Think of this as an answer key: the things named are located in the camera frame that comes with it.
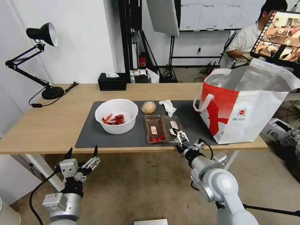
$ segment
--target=floor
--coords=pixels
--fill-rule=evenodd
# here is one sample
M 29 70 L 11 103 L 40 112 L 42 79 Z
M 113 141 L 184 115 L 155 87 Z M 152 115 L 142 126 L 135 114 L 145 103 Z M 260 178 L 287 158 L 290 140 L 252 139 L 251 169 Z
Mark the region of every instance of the floor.
M 198 69 L 176 69 L 178 80 L 193 82 Z M 284 103 L 277 112 L 285 115 Z M 91 155 L 74 155 L 79 162 Z M 82 213 L 78 224 L 133 224 L 138 220 L 167 219 L 169 225 L 218 224 L 217 208 L 190 187 L 188 162 L 178 153 L 102 154 L 99 167 L 84 183 Z M 56 165 L 61 155 L 47 155 L 46 161 Z M 248 205 L 300 210 L 300 184 L 269 151 L 241 151 L 229 171 L 239 183 L 239 196 Z M 46 194 L 53 193 L 44 184 L 34 195 L 33 205 L 44 224 L 48 213 L 41 204 Z M 12 207 L 20 212 L 22 225 L 38 225 L 28 206 L 26 195 Z M 249 210 L 260 224 L 298 224 L 299 218 L 270 212 Z

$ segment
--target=man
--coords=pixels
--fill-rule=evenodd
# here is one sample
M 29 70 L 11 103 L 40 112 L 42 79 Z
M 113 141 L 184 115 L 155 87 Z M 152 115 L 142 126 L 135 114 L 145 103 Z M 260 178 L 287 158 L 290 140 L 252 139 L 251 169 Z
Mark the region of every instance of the man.
M 286 11 L 288 4 L 286 0 L 267 0 L 262 6 L 258 21 L 240 30 L 228 46 L 226 53 L 236 59 L 235 66 L 243 65 L 247 62 L 243 54 L 250 53 L 256 43 L 261 31 L 267 24 L 272 10 Z

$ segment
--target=black desk lamp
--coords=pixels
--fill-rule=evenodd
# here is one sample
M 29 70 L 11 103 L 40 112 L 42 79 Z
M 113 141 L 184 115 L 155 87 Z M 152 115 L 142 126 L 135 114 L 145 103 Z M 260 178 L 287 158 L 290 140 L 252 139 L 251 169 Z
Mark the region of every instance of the black desk lamp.
M 38 55 L 39 53 L 43 52 L 45 49 L 45 44 L 41 42 L 41 40 L 45 41 L 47 44 L 52 45 L 54 47 L 57 47 L 58 45 L 58 39 L 56 36 L 55 28 L 52 23 L 46 23 L 44 24 L 40 29 L 36 28 L 28 28 L 26 30 L 26 34 L 29 38 L 33 39 L 37 44 L 29 49 L 28 51 L 22 53 L 21 55 L 18 55 L 17 57 L 8 60 L 5 62 L 5 65 L 18 73 L 28 77 L 29 79 L 32 79 L 33 81 L 39 83 L 40 85 L 44 86 L 45 90 L 42 92 L 42 97 L 44 99 L 50 100 L 50 99 L 56 99 L 59 97 L 62 97 L 64 94 L 64 90 L 61 87 L 52 87 L 49 82 L 40 79 L 38 77 L 34 77 L 30 75 L 29 73 L 21 70 L 18 68 L 18 66 L 27 60 L 30 60 L 34 56 Z M 34 49 L 38 49 L 39 51 L 34 53 L 33 55 L 25 58 L 20 58 L 21 56 L 31 52 Z

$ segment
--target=red fire extinguisher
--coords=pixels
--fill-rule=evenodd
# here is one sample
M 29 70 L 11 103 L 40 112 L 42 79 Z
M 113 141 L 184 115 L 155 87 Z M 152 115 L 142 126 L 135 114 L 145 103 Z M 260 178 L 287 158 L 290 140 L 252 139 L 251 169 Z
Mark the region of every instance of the red fire extinguisher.
M 145 52 L 141 52 L 141 54 L 140 54 L 139 66 L 141 69 L 146 68 L 146 53 Z

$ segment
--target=white shirt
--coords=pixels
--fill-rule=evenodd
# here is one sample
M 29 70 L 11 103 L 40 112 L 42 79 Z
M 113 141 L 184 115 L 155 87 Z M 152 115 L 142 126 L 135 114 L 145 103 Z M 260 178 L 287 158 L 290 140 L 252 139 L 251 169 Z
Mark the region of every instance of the white shirt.
M 238 49 L 242 52 L 250 53 L 255 45 L 261 30 L 258 29 L 258 23 L 254 23 L 248 27 L 245 27 L 237 32 L 232 42 L 228 46 L 226 52 Z M 235 66 L 245 64 L 247 60 L 245 58 L 236 58 Z

